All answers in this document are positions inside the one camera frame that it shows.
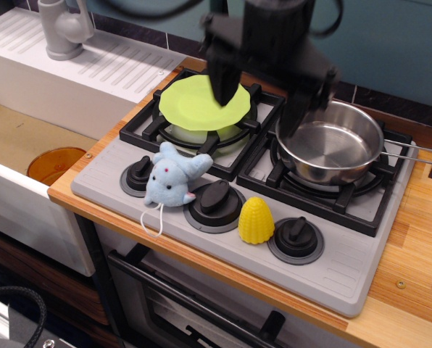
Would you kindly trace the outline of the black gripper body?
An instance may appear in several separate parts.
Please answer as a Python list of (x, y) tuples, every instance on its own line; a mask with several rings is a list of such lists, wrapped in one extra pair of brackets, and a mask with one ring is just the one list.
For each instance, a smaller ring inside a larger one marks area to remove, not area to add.
[(341, 18), (322, 30), (311, 29), (313, 1), (245, 1), (242, 17), (209, 13), (201, 18), (208, 54), (237, 54), (241, 73), (286, 90), (332, 85), (337, 68), (311, 42), (334, 33)]

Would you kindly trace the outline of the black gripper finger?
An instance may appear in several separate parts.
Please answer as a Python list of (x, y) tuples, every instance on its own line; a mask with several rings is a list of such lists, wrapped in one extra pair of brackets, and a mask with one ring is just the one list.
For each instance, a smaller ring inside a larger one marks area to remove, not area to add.
[(207, 69), (213, 96), (220, 106), (226, 106), (235, 96), (241, 79), (237, 54), (207, 55)]
[(300, 85), (286, 88), (287, 100), (282, 115), (278, 119), (278, 138), (291, 138), (312, 109), (325, 109), (333, 95), (332, 85), (307, 90)]

